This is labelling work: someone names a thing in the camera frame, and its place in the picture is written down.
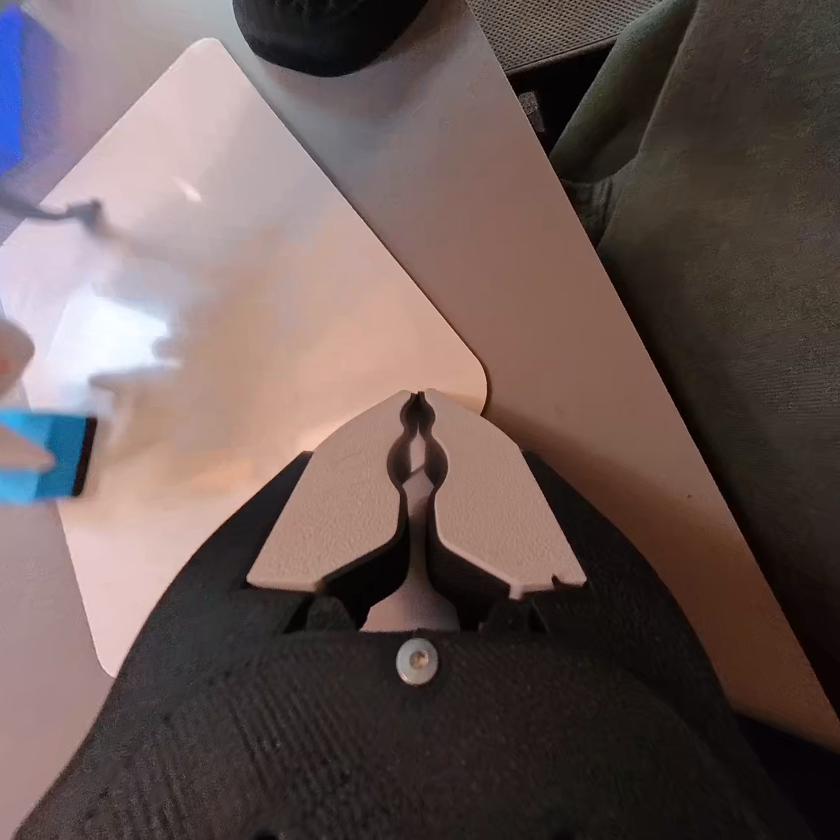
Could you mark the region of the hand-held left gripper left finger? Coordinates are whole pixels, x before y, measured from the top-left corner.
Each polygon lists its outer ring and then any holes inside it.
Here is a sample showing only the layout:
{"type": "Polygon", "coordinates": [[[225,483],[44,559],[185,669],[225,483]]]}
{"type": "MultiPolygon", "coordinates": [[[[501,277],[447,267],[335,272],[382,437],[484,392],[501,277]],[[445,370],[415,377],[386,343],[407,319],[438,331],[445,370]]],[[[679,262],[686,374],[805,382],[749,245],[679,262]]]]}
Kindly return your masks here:
{"type": "Polygon", "coordinates": [[[351,418],[311,453],[248,572],[255,587],[324,592],[393,541],[407,512],[415,395],[397,392],[351,418]]]}

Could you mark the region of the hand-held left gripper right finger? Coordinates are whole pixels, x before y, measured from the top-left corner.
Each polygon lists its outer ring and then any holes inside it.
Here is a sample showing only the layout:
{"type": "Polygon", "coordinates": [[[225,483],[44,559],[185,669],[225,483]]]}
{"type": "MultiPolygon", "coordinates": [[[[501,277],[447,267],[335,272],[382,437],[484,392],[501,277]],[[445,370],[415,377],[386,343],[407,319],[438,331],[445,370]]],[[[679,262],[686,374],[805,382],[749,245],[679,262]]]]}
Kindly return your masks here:
{"type": "Polygon", "coordinates": [[[423,401],[435,458],[430,523],[445,558],[501,583],[512,599],[555,583],[582,587],[586,575],[520,447],[440,391],[423,401]]]}

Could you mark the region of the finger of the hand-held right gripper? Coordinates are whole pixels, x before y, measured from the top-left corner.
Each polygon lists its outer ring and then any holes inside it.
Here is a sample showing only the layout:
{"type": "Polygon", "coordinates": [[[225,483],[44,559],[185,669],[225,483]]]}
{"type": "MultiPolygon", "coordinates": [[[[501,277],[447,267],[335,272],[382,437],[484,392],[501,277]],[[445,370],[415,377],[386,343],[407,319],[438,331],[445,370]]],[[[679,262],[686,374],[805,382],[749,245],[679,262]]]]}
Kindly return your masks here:
{"type": "Polygon", "coordinates": [[[44,473],[53,469],[54,456],[20,433],[1,426],[1,470],[29,470],[44,473]]]}

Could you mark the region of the blue whiteboard eraser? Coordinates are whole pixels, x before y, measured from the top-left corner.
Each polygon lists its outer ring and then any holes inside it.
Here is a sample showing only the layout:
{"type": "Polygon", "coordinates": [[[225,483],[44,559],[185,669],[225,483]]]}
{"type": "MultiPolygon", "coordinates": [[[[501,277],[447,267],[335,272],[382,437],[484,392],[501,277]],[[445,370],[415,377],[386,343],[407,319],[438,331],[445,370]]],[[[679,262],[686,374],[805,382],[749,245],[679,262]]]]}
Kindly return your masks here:
{"type": "Polygon", "coordinates": [[[1,470],[2,504],[27,506],[81,494],[98,429],[96,417],[6,408],[1,412],[2,425],[42,446],[55,459],[53,469],[44,473],[1,470]]]}

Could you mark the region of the white whiteboard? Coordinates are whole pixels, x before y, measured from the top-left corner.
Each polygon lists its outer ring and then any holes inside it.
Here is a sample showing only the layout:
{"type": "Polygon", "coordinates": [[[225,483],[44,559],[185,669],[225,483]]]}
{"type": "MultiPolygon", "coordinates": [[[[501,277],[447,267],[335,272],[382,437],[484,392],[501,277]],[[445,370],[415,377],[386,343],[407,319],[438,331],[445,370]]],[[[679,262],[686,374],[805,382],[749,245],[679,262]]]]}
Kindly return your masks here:
{"type": "Polygon", "coordinates": [[[117,675],[184,563],[300,452],[396,392],[480,413],[482,365],[215,38],[189,46],[26,222],[3,313],[34,341],[33,409],[95,415],[58,512],[117,675]]]}

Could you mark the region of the blue plastic bin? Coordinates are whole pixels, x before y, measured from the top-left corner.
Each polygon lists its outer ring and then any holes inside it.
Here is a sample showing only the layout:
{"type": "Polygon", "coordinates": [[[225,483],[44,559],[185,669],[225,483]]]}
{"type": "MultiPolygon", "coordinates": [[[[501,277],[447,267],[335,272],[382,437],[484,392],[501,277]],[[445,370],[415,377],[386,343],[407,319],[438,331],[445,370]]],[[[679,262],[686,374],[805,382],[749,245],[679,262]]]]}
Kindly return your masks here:
{"type": "Polygon", "coordinates": [[[21,172],[54,145],[60,120],[60,50],[20,2],[2,2],[1,175],[21,172]]]}

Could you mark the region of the black honeycomb pad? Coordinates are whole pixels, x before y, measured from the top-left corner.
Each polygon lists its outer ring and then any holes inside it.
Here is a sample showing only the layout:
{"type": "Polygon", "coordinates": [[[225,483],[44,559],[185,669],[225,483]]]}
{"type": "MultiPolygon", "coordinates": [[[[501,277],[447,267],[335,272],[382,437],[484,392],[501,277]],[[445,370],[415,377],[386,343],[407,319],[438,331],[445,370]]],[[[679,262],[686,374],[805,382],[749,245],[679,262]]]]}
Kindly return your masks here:
{"type": "Polygon", "coordinates": [[[236,24],[265,62],[313,77],[342,77],[378,60],[426,1],[233,1],[236,24]]]}

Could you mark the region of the grey mesh chair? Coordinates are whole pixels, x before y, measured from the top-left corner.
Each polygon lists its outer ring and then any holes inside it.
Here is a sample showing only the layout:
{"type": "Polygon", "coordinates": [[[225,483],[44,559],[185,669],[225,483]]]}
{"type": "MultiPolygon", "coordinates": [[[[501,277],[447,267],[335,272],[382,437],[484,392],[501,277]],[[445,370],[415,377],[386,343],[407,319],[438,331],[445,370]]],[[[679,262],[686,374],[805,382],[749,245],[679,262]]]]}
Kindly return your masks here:
{"type": "Polygon", "coordinates": [[[610,46],[657,1],[468,1],[501,68],[515,76],[610,46]]]}

